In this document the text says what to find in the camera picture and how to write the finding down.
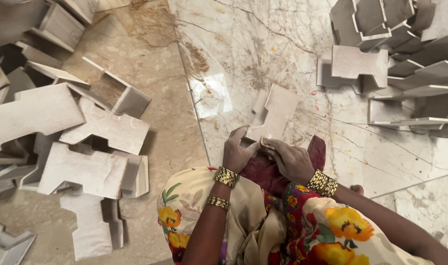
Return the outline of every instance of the beige marble floor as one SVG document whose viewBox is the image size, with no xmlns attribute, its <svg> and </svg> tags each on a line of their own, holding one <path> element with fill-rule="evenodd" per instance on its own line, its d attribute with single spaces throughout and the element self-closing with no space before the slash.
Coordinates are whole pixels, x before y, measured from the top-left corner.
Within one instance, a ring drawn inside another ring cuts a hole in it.
<svg viewBox="0 0 448 265">
<path fill-rule="evenodd" d="M 0 194 L 0 223 L 15 235 L 26 230 L 38 235 L 22 264 L 144 265 L 171 257 L 157 224 L 156 198 L 171 175 L 192 166 L 207 166 L 208 159 L 167 9 L 167 3 L 158 0 L 97 13 L 63 67 L 92 84 L 91 91 L 110 103 L 115 103 L 121 91 L 100 78 L 101 73 L 82 56 L 152 98 L 141 117 L 150 124 L 141 150 L 149 156 L 150 192 L 119 201 L 127 228 L 126 245 L 110 255 L 75 262 L 71 233 L 77 222 L 74 213 L 60 208 L 59 197 L 65 193 L 44 196 L 13 189 Z"/>
</svg>

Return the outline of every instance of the floral sari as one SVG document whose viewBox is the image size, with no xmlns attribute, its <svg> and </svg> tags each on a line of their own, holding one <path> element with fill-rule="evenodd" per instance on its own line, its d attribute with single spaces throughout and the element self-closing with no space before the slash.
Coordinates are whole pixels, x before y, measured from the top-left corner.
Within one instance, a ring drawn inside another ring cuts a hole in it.
<svg viewBox="0 0 448 265">
<path fill-rule="evenodd" d="M 214 184 L 215 168 L 199 167 L 172 176 L 157 200 L 175 264 Z M 330 198 L 291 183 L 276 198 L 242 178 L 230 194 L 230 210 L 219 264 L 432 265 L 391 244 L 371 220 Z"/>
</svg>

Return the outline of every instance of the maroon cloth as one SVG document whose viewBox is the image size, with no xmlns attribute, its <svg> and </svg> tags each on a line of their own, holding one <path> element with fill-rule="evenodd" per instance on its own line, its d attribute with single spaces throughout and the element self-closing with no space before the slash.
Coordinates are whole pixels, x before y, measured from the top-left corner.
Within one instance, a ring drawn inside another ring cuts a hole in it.
<svg viewBox="0 0 448 265">
<path fill-rule="evenodd" d="M 314 169 L 324 170 L 325 152 L 325 141 L 314 135 L 308 148 L 310 161 Z M 269 160 L 267 156 L 251 158 L 239 175 L 250 179 L 260 188 L 280 198 L 286 186 L 291 182 L 281 175 L 276 162 Z"/>
</svg>

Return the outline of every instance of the hand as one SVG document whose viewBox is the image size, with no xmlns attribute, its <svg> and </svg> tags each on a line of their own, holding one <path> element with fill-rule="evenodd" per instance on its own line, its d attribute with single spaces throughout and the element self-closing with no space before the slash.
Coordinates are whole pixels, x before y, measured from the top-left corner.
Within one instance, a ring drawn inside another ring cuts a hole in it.
<svg viewBox="0 0 448 265">
<path fill-rule="evenodd" d="M 265 145 L 273 147 L 268 148 L 270 154 L 278 164 L 280 173 L 290 181 L 307 185 L 314 176 L 315 169 L 312 167 L 309 153 L 300 147 L 291 147 L 281 140 L 268 139 L 264 141 Z"/>
<path fill-rule="evenodd" d="M 233 130 L 224 144 L 224 160 L 222 166 L 234 173 L 239 173 L 252 155 L 260 149 L 260 142 L 255 142 L 247 148 L 242 148 L 240 142 L 245 136 L 249 126 L 243 126 Z"/>
</svg>

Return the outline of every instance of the marble floor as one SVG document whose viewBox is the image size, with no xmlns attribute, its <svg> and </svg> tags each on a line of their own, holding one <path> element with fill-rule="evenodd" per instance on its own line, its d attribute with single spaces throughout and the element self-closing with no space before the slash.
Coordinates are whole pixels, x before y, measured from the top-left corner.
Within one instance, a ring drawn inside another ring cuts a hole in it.
<svg viewBox="0 0 448 265">
<path fill-rule="evenodd" d="M 328 13 L 336 0 L 108 2 L 118 8 L 96 14 L 63 69 L 114 103 L 120 92 L 82 60 L 86 56 L 152 98 L 141 117 L 151 125 L 141 151 L 149 156 L 151 190 L 120 200 L 125 247 L 80 262 L 71 242 L 77 223 L 60 208 L 63 194 L 0 194 L 0 222 L 7 231 L 38 234 L 23 265 L 134 265 L 170 258 L 156 223 L 162 187 L 182 169 L 220 165 L 230 131 L 251 123 L 258 91 L 272 83 L 302 98 L 286 125 L 286 142 L 307 147 L 313 135 L 321 137 L 328 175 L 344 185 L 363 185 L 367 197 L 448 247 L 448 140 L 367 125 L 368 97 L 315 86 L 317 59 L 331 57 Z"/>
</svg>

